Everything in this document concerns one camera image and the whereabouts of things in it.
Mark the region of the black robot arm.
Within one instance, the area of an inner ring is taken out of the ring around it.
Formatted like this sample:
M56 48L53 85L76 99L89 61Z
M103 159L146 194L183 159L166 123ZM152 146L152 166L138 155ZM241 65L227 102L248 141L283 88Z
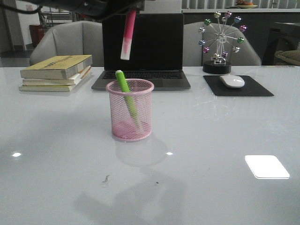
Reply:
M21 14L35 14L44 6L59 8L89 16L103 21L113 15L126 14L131 9L143 10L143 0L30 0L29 3L38 5L32 11L21 10L4 3L0 7Z

